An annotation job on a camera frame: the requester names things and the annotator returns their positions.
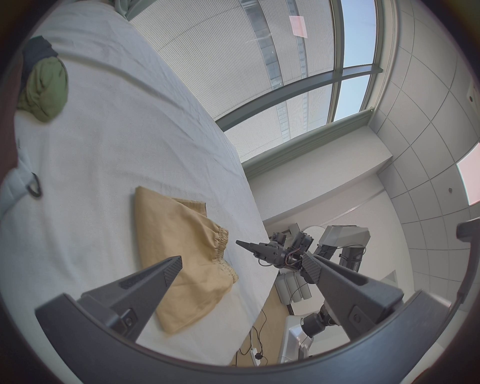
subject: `power plug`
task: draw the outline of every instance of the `power plug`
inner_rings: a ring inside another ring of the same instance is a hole
[[[250,349],[250,355],[252,356],[253,364],[258,367],[260,365],[260,360],[257,360],[255,355],[258,353],[257,348]]]

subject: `green cloth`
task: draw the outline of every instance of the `green cloth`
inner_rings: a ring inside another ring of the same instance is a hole
[[[67,102],[68,75],[56,57],[40,60],[28,76],[20,93],[17,108],[32,113],[43,122],[52,120]]]

